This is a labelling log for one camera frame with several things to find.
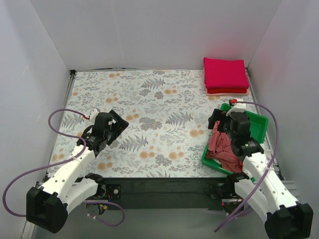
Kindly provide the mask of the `magenta t-shirt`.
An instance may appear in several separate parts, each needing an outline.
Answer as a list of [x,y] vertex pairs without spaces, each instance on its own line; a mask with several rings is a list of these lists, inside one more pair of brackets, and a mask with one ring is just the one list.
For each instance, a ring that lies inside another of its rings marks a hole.
[[203,58],[204,83],[207,88],[248,89],[244,60]]

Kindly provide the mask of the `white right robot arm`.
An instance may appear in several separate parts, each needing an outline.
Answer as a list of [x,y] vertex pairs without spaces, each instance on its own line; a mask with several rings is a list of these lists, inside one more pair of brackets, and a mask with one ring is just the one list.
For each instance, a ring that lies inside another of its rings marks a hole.
[[262,146],[250,132],[250,118],[245,108],[233,106],[228,111],[215,109],[208,119],[208,128],[224,132],[231,142],[233,153],[255,179],[234,173],[227,177],[226,194],[241,197],[240,207],[248,204],[261,218],[270,239],[307,239],[311,234],[314,212],[309,204],[302,204],[286,188],[268,166]]

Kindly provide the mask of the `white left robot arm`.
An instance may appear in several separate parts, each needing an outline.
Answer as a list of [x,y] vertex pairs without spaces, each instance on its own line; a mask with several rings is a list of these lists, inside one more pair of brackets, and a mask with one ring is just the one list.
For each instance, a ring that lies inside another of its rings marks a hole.
[[91,123],[77,137],[70,161],[62,166],[40,187],[32,187],[26,195],[26,219],[51,233],[57,233],[67,221],[68,215],[87,199],[109,199],[104,177],[90,173],[81,181],[82,171],[110,146],[129,123],[114,110],[91,110]]

